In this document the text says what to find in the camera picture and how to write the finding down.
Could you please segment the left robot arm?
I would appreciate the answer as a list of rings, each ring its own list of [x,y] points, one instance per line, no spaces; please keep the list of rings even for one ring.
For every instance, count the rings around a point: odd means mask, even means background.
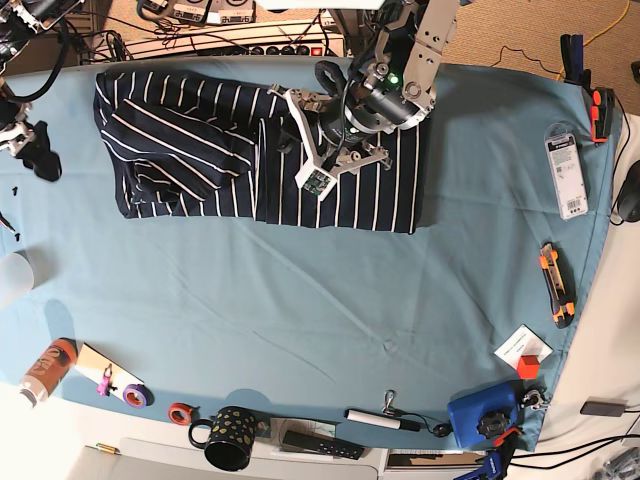
[[[317,63],[324,94],[270,88],[286,102],[297,129],[289,137],[307,156],[295,176],[299,187],[329,189],[341,175],[370,164],[391,167],[387,149],[371,139],[411,129],[432,112],[435,78],[455,36],[459,7],[457,1],[387,1],[370,43],[346,74],[331,62]]]

